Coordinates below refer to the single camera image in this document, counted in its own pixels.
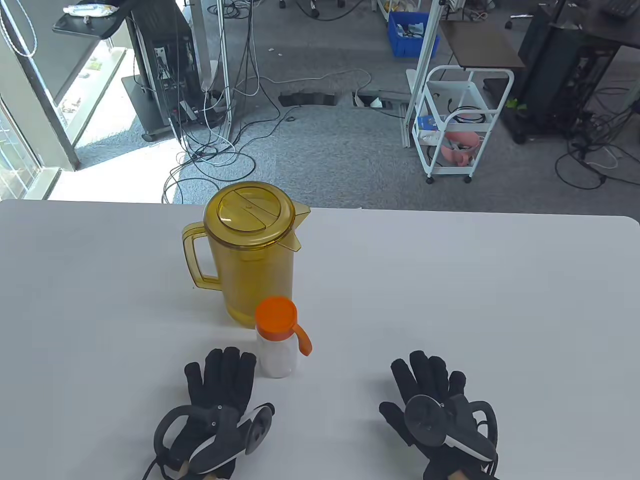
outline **wheeled stand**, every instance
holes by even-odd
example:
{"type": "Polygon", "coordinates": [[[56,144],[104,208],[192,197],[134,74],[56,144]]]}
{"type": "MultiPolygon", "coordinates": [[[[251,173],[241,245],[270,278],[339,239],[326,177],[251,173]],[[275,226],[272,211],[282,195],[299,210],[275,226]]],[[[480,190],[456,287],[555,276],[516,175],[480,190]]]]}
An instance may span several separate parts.
{"type": "MultiPolygon", "coordinates": [[[[407,70],[409,83],[415,78],[415,70],[407,70]]],[[[465,183],[471,183],[474,172],[484,152],[487,141],[495,127],[498,116],[513,85],[513,72],[504,68],[462,68],[458,65],[440,65],[429,72],[424,84],[416,85],[419,94],[415,103],[415,120],[411,134],[420,156],[420,162],[427,174],[426,182],[433,183],[434,175],[465,175],[465,183]],[[431,77],[443,70],[459,70],[468,72],[466,81],[433,81],[431,77]],[[476,72],[501,73],[507,77],[507,88],[504,90],[496,108],[489,108],[473,82],[476,72]],[[458,100],[457,107],[452,103],[458,100]],[[433,118],[433,129],[420,127],[420,119],[429,115],[433,118]],[[464,166],[444,163],[440,160],[441,148],[448,134],[456,132],[478,132],[479,143],[466,155],[469,162],[464,166]]]]}

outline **orange bottle cap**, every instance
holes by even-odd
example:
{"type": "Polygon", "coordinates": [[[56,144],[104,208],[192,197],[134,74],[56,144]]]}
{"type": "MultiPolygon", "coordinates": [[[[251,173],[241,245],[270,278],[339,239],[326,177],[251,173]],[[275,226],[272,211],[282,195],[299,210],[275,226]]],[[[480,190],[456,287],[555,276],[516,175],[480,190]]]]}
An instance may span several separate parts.
{"type": "Polygon", "coordinates": [[[255,311],[255,328],[263,339],[282,342],[294,333],[300,352],[309,356],[313,347],[307,333],[298,325],[298,309],[286,297],[270,297],[255,311]]]}

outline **black computer tower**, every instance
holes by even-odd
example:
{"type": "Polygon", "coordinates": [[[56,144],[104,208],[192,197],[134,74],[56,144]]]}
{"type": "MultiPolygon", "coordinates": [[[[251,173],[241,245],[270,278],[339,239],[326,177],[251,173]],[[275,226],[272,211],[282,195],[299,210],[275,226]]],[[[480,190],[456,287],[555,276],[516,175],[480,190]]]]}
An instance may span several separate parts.
{"type": "Polygon", "coordinates": [[[139,68],[147,74],[164,124],[186,121],[187,110],[201,109],[204,101],[189,24],[175,0],[142,0],[131,17],[137,58],[144,63],[139,68]]]}
{"type": "Polygon", "coordinates": [[[518,55],[527,70],[516,75],[512,97],[541,131],[570,134],[619,45],[577,28],[548,23],[538,8],[518,55]]]}

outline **white table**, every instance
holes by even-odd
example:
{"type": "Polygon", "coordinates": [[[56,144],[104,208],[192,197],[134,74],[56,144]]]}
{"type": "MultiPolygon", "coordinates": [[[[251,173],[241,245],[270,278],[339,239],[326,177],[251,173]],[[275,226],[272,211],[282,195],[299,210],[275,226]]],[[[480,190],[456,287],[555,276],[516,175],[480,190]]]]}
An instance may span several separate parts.
{"type": "MultiPolygon", "coordinates": [[[[0,203],[5,478],[138,480],[156,424],[188,400],[184,365],[253,349],[189,277],[180,233],[201,214],[0,203]]],[[[491,402],[499,478],[636,477],[636,222],[313,209],[298,236],[294,300],[314,352],[292,378],[256,379],[250,406],[272,401],[276,417],[234,479],[420,479],[426,460],[378,413],[399,400],[391,361],[413,349],[491,402]]]]}

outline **pink object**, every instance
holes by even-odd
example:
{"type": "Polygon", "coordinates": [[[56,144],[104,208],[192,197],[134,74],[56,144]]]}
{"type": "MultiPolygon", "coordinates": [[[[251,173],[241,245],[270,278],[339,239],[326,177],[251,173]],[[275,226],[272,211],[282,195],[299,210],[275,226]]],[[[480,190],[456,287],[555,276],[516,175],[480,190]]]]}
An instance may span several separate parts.
{"type": "Polygon", "coordinates": [[[480,135],[475,132],[447,132],[444,136],[451,143],[464,146],[464,149],[456,150],[442,145],[440,147],[442,156],[457,166],[468,166],[480,147],[480,135]]]}

